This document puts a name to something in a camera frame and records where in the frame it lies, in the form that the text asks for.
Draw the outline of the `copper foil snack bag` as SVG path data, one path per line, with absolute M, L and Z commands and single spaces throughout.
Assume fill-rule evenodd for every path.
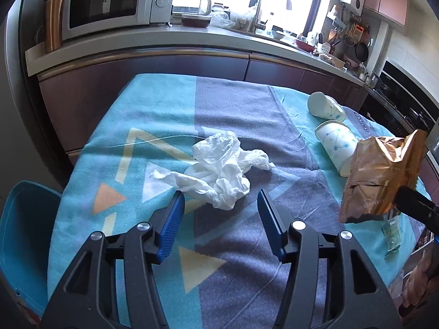
M 401 186 L 414 189 L 425 152 L 426 133 L 369 137 L 357 143 L 339 211 L 342 223 L 382 220 Z

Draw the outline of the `paper cup with tissue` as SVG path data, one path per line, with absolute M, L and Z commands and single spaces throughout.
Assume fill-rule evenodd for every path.
M 339 175 L 349 177 L 351 160 L 358 144 L 352 131 L 342 122 L 328 120 L 316 128 L 315 136 L 324 147 Z

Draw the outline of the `white paper cup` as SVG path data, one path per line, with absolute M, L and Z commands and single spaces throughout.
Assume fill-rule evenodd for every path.
M 334 98 L 324 94 L 321 91 L 312 93 L 307 101 L 307 108 L 314 117 L 326 120 L 337 120 L 343 122 L 346 114 L 342 106 Z

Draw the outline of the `white tissue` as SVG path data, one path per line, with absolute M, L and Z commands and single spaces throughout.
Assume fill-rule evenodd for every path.
M 250 191 L 245 173 L 253 167 L 264 171 L 275 168 L 266 152 L 242 149 L 234 132 L 218 132 L 199 141 L 193 146 L 193 156 L 195 164 L 183 173 L 150 164 L 147 179 L 229 211 Z

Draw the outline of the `teal trash bin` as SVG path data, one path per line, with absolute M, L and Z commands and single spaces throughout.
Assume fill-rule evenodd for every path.
M 53 189 L 23 180 L 10 191 L 1 215 L 1 273 L 38 317 L 48 304 L 50 240 L 60 200 Z

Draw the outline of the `green seaweed snack packet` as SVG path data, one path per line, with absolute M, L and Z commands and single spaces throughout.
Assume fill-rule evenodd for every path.
M 382 233 L 386 242 L 385 257 L 398 251 L 401 246 L 400 215 L 399 211 L 393 209 L 382 221 Z

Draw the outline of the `black built-in oven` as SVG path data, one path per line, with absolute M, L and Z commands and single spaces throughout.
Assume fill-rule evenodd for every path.
M 416 129 L 430 134 L 438 121 L 438 102 L 408 71 L 385 61 L 359 113 L 403 137 Z

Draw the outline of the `black hanging frying pan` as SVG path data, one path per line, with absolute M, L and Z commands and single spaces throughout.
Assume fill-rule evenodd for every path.
M 361 63 L 367 62 L 369 57 L 369 50 L 366 43 L 359 42 L 355 47 L 355 55 L 358 61 Z

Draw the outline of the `grey refrigerator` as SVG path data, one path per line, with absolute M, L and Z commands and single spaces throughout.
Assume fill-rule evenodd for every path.
M 32 180 L 57 191 L 32 137 L 38 128 L 27 101 L 19 52 L 19 13 L 15 0 L 1 23 L 1 197 L 6 198 L 20 180 Z

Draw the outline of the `red bowl on counter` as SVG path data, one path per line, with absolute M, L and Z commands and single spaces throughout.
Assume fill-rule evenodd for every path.
M 302 42 L 301 40 L 297 39 L 295 40 L 296 46 L 305 52 L 312 53 L 315 50 L 315 47 L 312 45 L 307 44 L 306 42 Z

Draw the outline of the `teal and grey tablecloth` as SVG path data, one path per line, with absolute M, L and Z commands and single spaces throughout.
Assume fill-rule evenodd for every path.
M 257 209 L 352 232 L 391 284 L 424 226 L 400 215 L 342 223 L 346 180 L 308 96 L 198 76 L 139 74 L 86 142 L 50 243 L 43 328 L 272 328 L 289 266 Z

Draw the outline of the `dark red food container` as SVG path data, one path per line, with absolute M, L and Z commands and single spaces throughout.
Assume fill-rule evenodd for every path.
M 211 17 L 202 15 L 182 15 L 182 25 L 185 27 L 206 28 L 210 25 Z

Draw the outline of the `white microwave oven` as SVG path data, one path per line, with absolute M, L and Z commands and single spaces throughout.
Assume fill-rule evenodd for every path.
M 125 27 L 166 24 L 172 0 L 65 0 L 63 40 Z

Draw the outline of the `copper travel mug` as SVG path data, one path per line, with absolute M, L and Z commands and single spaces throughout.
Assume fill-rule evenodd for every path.
M 65 0 L 44 0 L 45 52 L 51 53 L 63 45 L 63 5 Z

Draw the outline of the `glass electric kettle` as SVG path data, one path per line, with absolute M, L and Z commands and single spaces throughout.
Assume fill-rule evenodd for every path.
M 211 7 L 211 0 L 173 0 L 172 12 L 207 16 L 211 12 Z

